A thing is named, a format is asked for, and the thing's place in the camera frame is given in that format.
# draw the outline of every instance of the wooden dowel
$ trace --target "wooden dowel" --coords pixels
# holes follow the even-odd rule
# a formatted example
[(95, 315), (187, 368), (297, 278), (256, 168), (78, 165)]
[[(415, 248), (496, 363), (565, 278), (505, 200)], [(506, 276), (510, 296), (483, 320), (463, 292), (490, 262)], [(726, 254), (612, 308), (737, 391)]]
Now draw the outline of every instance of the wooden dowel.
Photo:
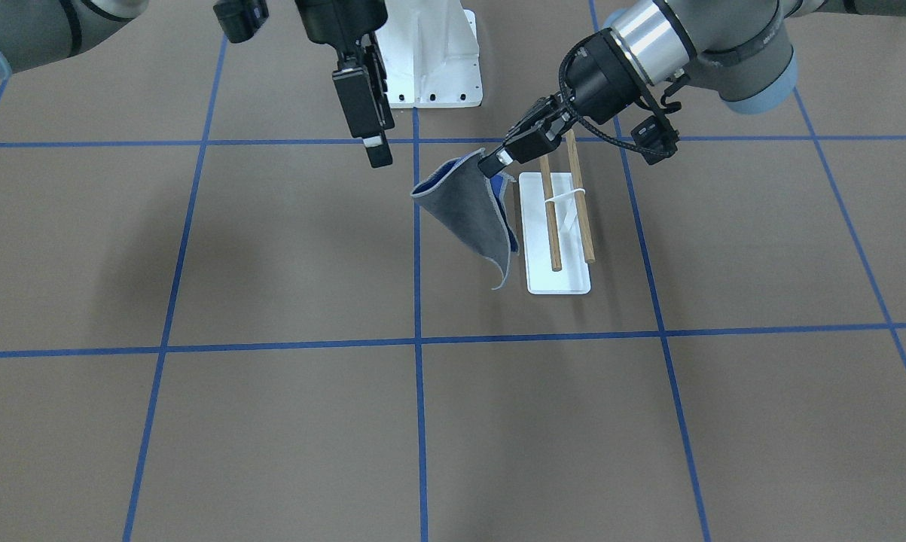
[[(543, 199), (553, 198), (553, 176), (550, 175), (550, 160), (539, 157), (539, 172), (543, 175)], [(563, 271), (560, 259), (560, 227), (557, 224), (557, 203), (546, 202), (546, 231), (550, 237), (550, 265), (553, 271)]]
[[(576, 148), (576, 135), (573, 130), (566, 133), (566, 151), (570, 157), (570, 172), (573, 174), (573, 189), (583, 188), (583, 169), (580, 169), (580, 152)], [(583, 258), (587, 263), (596, 261), (593, 251), (593, 231), (590, 230), (590, 217), (587, 216), (587, 197), (583, 192), (577, 192), (576, 216), (580, 221), (580, 237), (583, 238)]]

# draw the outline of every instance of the black cable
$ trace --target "black cable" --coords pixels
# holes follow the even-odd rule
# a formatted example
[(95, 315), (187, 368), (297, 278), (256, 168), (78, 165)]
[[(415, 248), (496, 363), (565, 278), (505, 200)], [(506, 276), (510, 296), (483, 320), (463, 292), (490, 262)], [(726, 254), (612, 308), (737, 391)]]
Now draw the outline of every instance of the black cable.
[(569, 71), (570, 64), (573, 63), (573, 58), (577, 55), (577, 52), (587, 44), (587, 41), (593, 40), (593, 36), (594, 35), (588, 35), (586, 38), (583, 38), (583, 40), (577, 42), (576, 45), (573, 45), (573, 48), (566, 53), (566, 57), (563, 57), (563, 61), (560, 62), (560, 98), (563, 102), (560, 103), (560, 105), (563, 106), (563, 109), (566, 110), (567, 113), (570, 113), (570, 116), (573, 116), (573, 119), (576, 120), (577, 123), (581, 124), (584, 128), (587, 128), (589, 133), (594, 134), (594, 136), (600, 138), (601, 141), (614, 145), (615, 147), (625, 148), (625, 150), (628, 151), (639, 152), (639, 154), (648, 154), (652, 157), (673, 157), (673, 152), (656, 151), (653, 150), (653, 148), (640, 147), (639, 145), (618, 140), (617, 138), (604, 133), (603, 130), (595, 126), (595, 124), (591, 123), (589, 120), (584, 119), (583, 114), (580, 114), (580, 112), (576, 110), (576, 107), (573, 107), (573, 99), (571, 97), (569, 82), (566, 79), (566, 73)]
[(690, 81), (691, 76), (684, 73), (680, 77), (677, 77), (676, 80), (673, 80), (673, 82), (670, 83), (670, 86), (663, 91), (663, 96), (660, 96), (660, 105), (663, 106), (663, 112), (665, 114), (673, 114), (683, 109), (684, 106), (680, 102), (667, 102), (667, 99), (670, 99), (670, 97), (673, 97), (680, 89), (686, 87), (687, 83), (690, 83)]
[(107, 11), (99, 8), (91, 0), (81, 0), (81, 4), (84, 4), (84, 7), (86, 7), (87, 9), (94, 11), (94, 13), (98, 14), (99, 17), (104, 17), (107, 20), (113, 20), (115, 22), (130, 22), (130, 21), (135, 20), (135, 17), (128, 18), (128, 17), (119, 17), (118, 15), (112, 15), (112, 14), (108, 13)]
[(61, 9), (64, 10), (68, 20), (68, 27), (71, 29), (71, 51), (68, 52), (68, 58), (71, 58), (81, 52), (81, 42), (84, 40), (81, 33), (81, 18), (78, 17), (78, 11), (75, 10), (71, 0), (58, 0), (58, 3), (61, 4)]

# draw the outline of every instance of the gray cloth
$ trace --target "gray cloth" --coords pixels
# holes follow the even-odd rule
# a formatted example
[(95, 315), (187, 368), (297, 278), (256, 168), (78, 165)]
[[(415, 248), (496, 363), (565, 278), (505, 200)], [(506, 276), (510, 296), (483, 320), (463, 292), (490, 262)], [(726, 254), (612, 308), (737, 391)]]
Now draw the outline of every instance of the gray cloth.
[(412, 191), (412, 199), (467, 247), (500, 269), (503, 288), (510, 277), (511, 253), (518, 251), (503, 206), (507, 176), (487, 178), (479, 162), (484, 150), (453, 159), (436, 169)]

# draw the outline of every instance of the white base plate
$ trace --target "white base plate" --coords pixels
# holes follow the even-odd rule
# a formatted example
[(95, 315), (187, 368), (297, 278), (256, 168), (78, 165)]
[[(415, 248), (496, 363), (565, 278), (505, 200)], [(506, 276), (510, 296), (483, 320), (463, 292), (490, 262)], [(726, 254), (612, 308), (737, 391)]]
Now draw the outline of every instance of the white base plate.
[[(553, 271), (542, 179), (542, 175), (534, 172), (519, 175), (526, 288), (532, 294), (583, 295), (590, 292), (590, 267), (583, 258), (583, 238), (580, 237), (580, 223), (576, 216), (576, 200), (572, 196), (557, 200), (563, 271)], [(551, 180), (553, 193), (558, 196), (573, 189), (573, 175), (552, 174)]]
[[(476, 14), (463, 10), (469, 27), (476, 35)], [(483, 78), (480, 76), (479, 56), (450, 57), (441, 69), (422, 77), (419, 90), (413, 75), (412, 54), (407, 58), (385, 59), (389, 107), (394, 109), (452, 109), (478, 107), (483, 103)]]

